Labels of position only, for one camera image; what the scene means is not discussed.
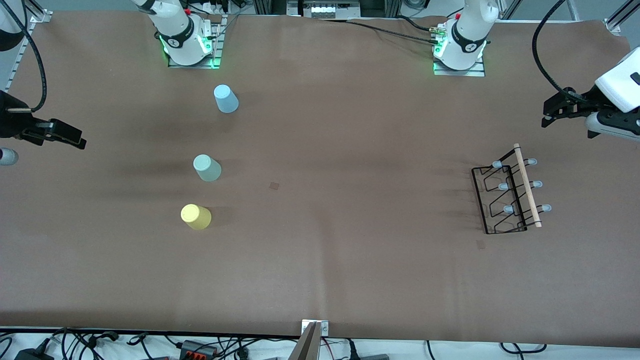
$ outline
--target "red cable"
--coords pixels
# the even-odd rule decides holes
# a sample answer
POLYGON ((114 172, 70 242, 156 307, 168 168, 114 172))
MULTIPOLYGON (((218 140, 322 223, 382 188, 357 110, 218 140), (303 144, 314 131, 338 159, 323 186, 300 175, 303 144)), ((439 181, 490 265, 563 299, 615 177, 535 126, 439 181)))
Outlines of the red cable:
POLYGON ((322 338, 322 340, 326 344, 326 349, 329 350, 329 354, 331 355, 331 360, 335 360, 335 357, 333 357, 333 352, 331 351, 331 346, 329 346, 329 342, 325 338, 322 338))

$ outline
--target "wooden handle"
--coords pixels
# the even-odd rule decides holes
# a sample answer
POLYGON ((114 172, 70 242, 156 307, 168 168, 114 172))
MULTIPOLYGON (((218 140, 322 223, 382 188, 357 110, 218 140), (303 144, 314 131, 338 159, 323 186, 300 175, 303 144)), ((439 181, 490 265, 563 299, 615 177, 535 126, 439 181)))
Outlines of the wooden handle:
POLYGON ((533 215, 533 221, 536 227, 542 227, 542 221, 538 214, 538 207, 536 201, 533 199, 533 192, 531 191, 531 184, 529 183, 529 176, 527 175, 527 168, 524 166, 524 159, 522 158, 522 151, 520 151, 520 144, 513 144, 513 149, 516 152, 516 158, 518 158, 518 167, 522 174, 522 181, 524 182, 524 191, 527 193, 527 200, 529 201, 529 207, 531 208, 531 215, 533 215))

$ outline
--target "light blue cup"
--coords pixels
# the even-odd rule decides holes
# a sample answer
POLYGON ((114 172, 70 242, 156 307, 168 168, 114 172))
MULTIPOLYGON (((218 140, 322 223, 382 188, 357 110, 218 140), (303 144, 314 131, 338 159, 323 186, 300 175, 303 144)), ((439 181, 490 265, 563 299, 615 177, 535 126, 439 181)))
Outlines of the light blue cup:
POLYGON ((218 85, 213 90, 213 96, 216 98, 218 109, 223 113, 232 113, 238 109, 238 98, 227 85, 218 85))
POLYGON ((193 159, 193 168, 204 181, 214 181, 222 174, 220 164, 205 154, 198 155, 193 159))

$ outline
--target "table surface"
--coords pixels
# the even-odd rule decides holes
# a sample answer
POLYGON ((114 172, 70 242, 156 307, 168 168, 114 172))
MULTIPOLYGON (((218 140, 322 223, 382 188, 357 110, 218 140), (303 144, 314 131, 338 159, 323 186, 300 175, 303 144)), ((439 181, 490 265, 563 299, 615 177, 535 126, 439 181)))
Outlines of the table surface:
MULTIPOLYGON (((145 15, 56 13, 34 35, 38 115, 88 145, 2 142, 20 161, 1 169, 0 322, 296 334, 320 318, 338 337, 640 346, 637 144, 540 128, 554 89, 535 26, 496 24, 487 76, 460 78, 434 76, 424 43, 286 16, 241 16, 219 70, 167 69, 145 15), (516 142, 554 209, 487 236, 470 169, 516 142), (198 178, 201 153, 219 180, 198 178), (189 203, 210 228, 180 220, 189 203)), ((579 91, 627 52, 599 22, 540 38, 579 91)), ((32 54, 11 93, 37 102, 32 54)))

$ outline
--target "yellow cup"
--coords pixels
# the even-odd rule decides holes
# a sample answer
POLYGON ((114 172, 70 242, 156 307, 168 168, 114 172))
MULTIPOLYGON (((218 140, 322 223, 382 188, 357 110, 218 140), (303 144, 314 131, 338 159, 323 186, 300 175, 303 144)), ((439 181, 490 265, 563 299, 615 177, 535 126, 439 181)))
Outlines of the yellow cup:
POLYGON ((211 212, 196 204, 189 204, 182 208, 180 217, 194 230, 205 229, 211 223, 211 212))

